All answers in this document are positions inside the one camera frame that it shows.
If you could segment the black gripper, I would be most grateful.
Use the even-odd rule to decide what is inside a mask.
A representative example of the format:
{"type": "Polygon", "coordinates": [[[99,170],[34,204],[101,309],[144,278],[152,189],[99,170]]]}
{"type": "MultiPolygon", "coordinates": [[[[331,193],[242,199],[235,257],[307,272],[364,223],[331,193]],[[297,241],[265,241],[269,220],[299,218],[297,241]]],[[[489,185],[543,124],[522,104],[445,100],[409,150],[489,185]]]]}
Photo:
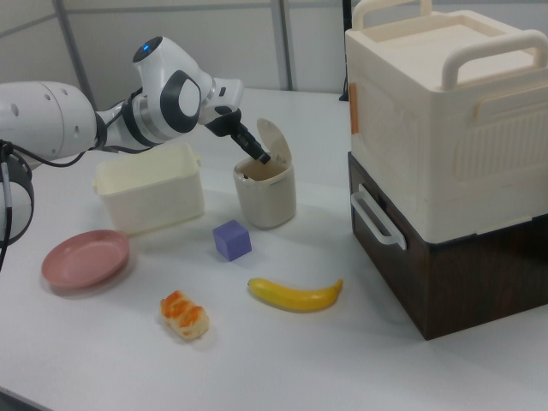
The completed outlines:
{"type": "Polygon", "coordinates": [[[249,130],[241,124],[241,111],[232,110],[229,106],[217,106],[214,109],[217,117],[205,127],[217,137],[233,136],[233,141],[253,160],[267,164],[271,157],[249,130]]]}

